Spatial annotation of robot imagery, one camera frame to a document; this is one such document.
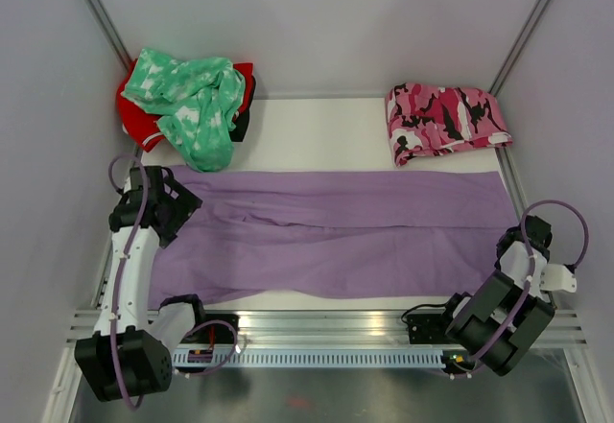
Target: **pile of clothes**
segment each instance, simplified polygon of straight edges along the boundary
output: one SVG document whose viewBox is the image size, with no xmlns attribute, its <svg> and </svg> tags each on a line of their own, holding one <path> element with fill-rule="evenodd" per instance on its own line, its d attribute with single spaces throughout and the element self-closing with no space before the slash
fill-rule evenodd
<svg viewBox="0 0 614 423">
<path fill-rule="evenodd" d="M 255 90 L 253 63 L 181 61 L 143 49 L 120 84 L 116 104 L 125 131 L 146 152 L 166 138 L 186 163 L 219 171 L 243 141 Z"/>
</svg>

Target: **metal floor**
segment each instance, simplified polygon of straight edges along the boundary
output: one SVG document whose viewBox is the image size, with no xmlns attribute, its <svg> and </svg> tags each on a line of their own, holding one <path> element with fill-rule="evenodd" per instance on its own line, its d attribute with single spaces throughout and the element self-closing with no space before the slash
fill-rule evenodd
<svg viewBox="0 0 614 423">
<path fill-rule="evenodd" d="M 563 353 L 531 353 L 507 377 L 451 382 L 410 369 L 221 370 L 176 377 L 136 413 L 100 403 L 82 383 L 74 423 L 576 423 L 584 422 Z"/>
</svg>

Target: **wrinkled fabric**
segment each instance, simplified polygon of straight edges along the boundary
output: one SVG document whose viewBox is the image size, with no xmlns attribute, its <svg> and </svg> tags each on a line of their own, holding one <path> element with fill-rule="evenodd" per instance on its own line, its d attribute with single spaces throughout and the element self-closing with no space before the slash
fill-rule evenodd
<svg viewBox="0 0 614 423">
<path fill-rule="evenodd" d="M 203 204 L 156 254 L 151 308 L 180 294 L 473 292 L 516 224 L 497 173 L 173 171 Z"/>
<path fill-rule="evenodd" d="M 497 100 L 480 89 L 405 83 L 390 91 L 386 106 L 397 167 L 417 156 L 511 145 Z"/>
<path fill-rule="evenodd" d="M 159 114 L 157 125 L 188 166 L 203 172 L 230 164 L 229 130 L 246 82 L 229 59 L 181 61 L 153 49 L 141 51 L 122 96 Z"/>
</svg>

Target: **black cable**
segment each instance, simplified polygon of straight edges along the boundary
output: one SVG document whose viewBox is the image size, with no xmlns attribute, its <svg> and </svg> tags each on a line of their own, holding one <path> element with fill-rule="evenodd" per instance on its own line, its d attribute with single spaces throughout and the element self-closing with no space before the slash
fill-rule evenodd
<svg viewBox="0 0 614 423">
<path fill-rule="evenodd" d="M 409 313 L 413 313 L 415 310 L 419 310 L 420 308 L 445 308 L 445 305 L 447 305 L 447 303 L 438 303 L 438 304 L 437 303 L 422 303 L 421 305 L 415 305 L 414 307 L 410 308 L 409 310 L 407 310 L 405 313 L 401 315 L 401 321 L 407 324 L 405 317 Z"/>
<path fill-rule="evenodd" d="M 459 363 L 450 363 L 451 365 L 453 365 L 454 367 L 456 367 L 458 370 L 460 370 L 462 373 L 472 373 L 475 372 L 478 369 L 478 365 L 477 363 L 473 364 L 473 368 L 465 368 L 463 367 L 461 364 Z"/>
</svg>

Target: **white wall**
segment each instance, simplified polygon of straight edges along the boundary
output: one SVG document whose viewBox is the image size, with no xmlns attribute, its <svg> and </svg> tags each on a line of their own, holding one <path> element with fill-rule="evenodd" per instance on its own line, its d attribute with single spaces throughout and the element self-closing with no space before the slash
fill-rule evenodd
<svg viewBox="0 0 614 423">
<path fill-rule="evenodd" d="M 36 422 L 115 201 L 123 70 L 83 0 L 0 0 L 0 419 Z"/>
<path fill-rule="evenodd" d="M 489 88 L 535 0 L 103 0 L 130 53 L 253 60 L 257 95 Z"/>
<path fill-rule="evenodd" d="M 572 299 L 614 399 L 614 0 L 554 0 L 500 101 L 529 200 L 556 198 L 587 218 L 591 246 Z M 579 251 L 580 228 L 558 209 L 555 257 Z"/>
</svg>

